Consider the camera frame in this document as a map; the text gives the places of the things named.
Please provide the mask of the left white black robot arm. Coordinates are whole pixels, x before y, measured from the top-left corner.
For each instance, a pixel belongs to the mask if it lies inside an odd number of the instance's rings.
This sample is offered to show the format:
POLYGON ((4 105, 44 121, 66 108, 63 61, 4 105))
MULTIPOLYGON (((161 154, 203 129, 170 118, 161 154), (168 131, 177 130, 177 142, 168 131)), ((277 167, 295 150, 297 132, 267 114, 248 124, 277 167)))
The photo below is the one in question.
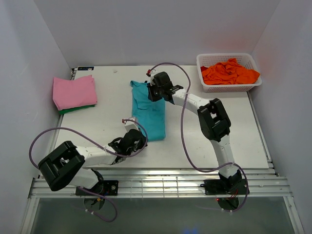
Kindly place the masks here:
POLYGON ((38 168, 52 191, 68 185, 82 187, 93 195, 104 194, 102 175, 95 165, 116 165, 147 146, 147 138, 137 129, 100 147, 81 147, 65 141, 38 163, 38 168))

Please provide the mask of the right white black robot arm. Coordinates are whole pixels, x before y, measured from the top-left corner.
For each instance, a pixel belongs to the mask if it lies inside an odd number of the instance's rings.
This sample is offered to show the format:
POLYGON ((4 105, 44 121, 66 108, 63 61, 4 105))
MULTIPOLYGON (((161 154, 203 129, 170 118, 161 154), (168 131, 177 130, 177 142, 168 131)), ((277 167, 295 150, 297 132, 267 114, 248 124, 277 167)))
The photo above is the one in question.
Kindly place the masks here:
POLYGON ((204 99, 190 94, 180 85, 173 85, 168 74, 149 70, 148 98, 155 102, 165 100, 181 106, 198 116, 200 129, 213 148, 218 162, 219 179, 207 179, 201 184, 207 195, 249 193, 248 182, 240 167, 235 164, 230 146, 231 121, 221 100, 204 99))

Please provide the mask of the teal t shirt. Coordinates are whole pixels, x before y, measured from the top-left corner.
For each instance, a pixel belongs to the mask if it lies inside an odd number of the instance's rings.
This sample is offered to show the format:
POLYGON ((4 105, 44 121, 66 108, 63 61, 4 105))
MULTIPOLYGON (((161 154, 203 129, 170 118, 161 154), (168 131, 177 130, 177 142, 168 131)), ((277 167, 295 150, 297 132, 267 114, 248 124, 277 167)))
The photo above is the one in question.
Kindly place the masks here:
POLYGON ((152 102, 148 98, 148 83, 130 81, 132 88, 132 116, 144 127, 149 141, 164 140, 165 101, 152 102))

